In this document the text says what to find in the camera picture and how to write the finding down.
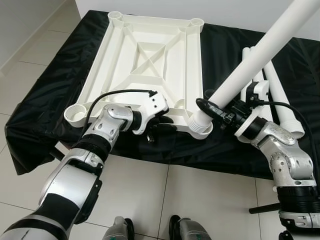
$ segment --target black cable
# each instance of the black cable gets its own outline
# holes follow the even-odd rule
[[[80,138],[85,134],[86,130],[87,130],[87,125],[89,123],[89,119],[90,119],[90,115],[95,107],[95,105],[104,97],[106,96],[109,96],[109,95],[112,95],[112,94],[123,94],[123,93],[148,93],[149,94],[149,97],[152,97],[153,95],[155,95],[157,92],[156,91],[152,91],[152,90],[142,90],[142,89],[124,89],[124,90],[116,90],[116,91],[109,91],[109,92],[106,92],[100,96],[98,96],[94,101],[93,103],[91,104],[88,112],[87,112],[87,115],[86,115],[86,118],[85,118],[85,121],[84,121],[84,125],[83,125],[83,129],[81,131],[81,134],[80,134]]]
[[[309,141],[310,141],[310,146],[311,146],[311,153],[312,153],[312,162],[313,162],[313,166],[314,166],[314,178],[315,178],[315,182],[317,185],[317,189],[318,189],[318,194],[320,194],[320,175],[319,175],[319,166],[318,166],[318,155],[317,155],[317,151],[316,151],[316,145],[315,145],[315,140],[314,140],[314,136],[312,134],[312,131],[310,129],[310,126],[307,122],[307,120],[305,119],[305,117],[301,114],[301,112],[295,108],[294,106],[291,106],[287,103],[284,102],[279,102],[279,101],[263,101],[263,100],[259,100],[257,101],[257,103],[259,105],[271,105],[271,106],[283,106],[286,107],[288,109],[291,109],[295,114],[298,115],[298,117],[300,118],[300,120],[302,121],[302,124],[304,125],[305,131],[307,133],[307,135],[309,136]]]

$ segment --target tile floor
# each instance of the tile floor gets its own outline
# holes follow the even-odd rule
[[[79,21],[71,2],[0,79],[0,233],[37,207],[41,188],[59,163],[17,176],[3,126]],[[133,220],[138,240],[168,240],[172,214],[199,221],[213,240],[275,240],[283,230],[276,212],[248,213],[250,207],[277,201],[272,181],[119,156],[108,158],[101,180],[90,218],[72,229],[70,239],[101,240],[117,215]]]

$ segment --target white pvc pipe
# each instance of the white pvc pipe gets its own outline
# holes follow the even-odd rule
[[[264,72],[269,80],[269,88],[273,100],[290,104],[272,61],[268,62],[264,67]],[[292,133],[297,139],[302,138],[305,131],[293,111],[284,106],[275,106],[275,109],[279,117],[280,126]]]
[[[250,47],[250,51],[252,52],[254,50],[254,46]],[[261,82],[264,81],[264,74],[262,73],[262,70],[260,70],[254,77],[253,77],[253,81],[254,82]]]
[[[242,49],[242,61],[245,60],[250,54],[250,48],[249,47],[245,47],[244,49]],[[252,80],[250,80],[244,88],[242,88],[241,92],[240,92],[240,99],[241,101],[246,101],[246,93],[247,93],[247,87],[252,83]]]
[[[248,83],[248,79],[252,79],[284,47],[319,7],[320,0],[295,0],[209,100],[224,108]],[[211,117],[198,110],[191,116],[188,125],[192,131],[202,133],[210,126],[211,120]]]

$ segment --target robot leg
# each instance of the robot leg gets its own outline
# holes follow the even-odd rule
[[[135,230],[131,219],[116,216],[102,240],[135,240]]]
[[[209,234],[196,221],[173,215],[169,223],[170,240],[211,240]]]

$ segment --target table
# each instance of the table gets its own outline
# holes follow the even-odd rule
[[[58,141],[72,146],[79,138],[81,129],[71,127],[63,112],[84,86],[109,24],[107,14],[93,10],[86,14],[7,122],[6,141],[18,175],[52,161],[59,153]],[[200,34],[203,91],[217,89],[241,61],[242,49],[254,46],[262,36],[262,32],[205,24]],[[289,101],[306,117],[319,146],[320,42],[293,38],[273,63]],[[299,144],[310,154],[307,137]],[[262,153],[219,128],[204,140],[177,132],[161,136],[153,145],[144,135],[123,132],[112,154],[272,179]]]

